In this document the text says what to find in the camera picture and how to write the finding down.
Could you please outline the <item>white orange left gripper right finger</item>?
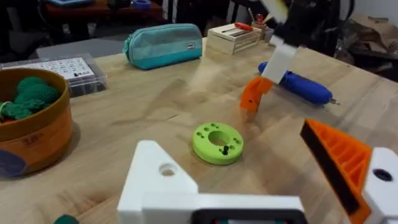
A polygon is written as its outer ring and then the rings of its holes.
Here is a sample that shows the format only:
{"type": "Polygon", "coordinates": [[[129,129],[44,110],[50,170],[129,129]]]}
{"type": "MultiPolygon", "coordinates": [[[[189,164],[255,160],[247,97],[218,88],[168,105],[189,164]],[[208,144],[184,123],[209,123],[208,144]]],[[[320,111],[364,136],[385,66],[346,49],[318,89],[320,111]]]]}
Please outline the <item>white orange left gripper right finger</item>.
{"type": "Polygon", "coordinates": [[[349,223],[397,223],[397,154],[305,119],[300,132],[349,223]]]}

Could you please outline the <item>bare white left gripper left finger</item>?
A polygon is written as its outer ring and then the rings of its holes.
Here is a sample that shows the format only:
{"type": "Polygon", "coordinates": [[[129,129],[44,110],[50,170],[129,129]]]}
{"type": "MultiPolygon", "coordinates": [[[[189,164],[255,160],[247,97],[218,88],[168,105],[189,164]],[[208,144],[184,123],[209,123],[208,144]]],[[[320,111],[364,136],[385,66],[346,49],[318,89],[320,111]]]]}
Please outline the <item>bare white left gripper left finger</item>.
{"type": "Polygon", "coordinates": [[[118,206],[118,223],[143,223],[146,193],[198,193],[197,183],[153,140],[137,143],[118,206]]]}

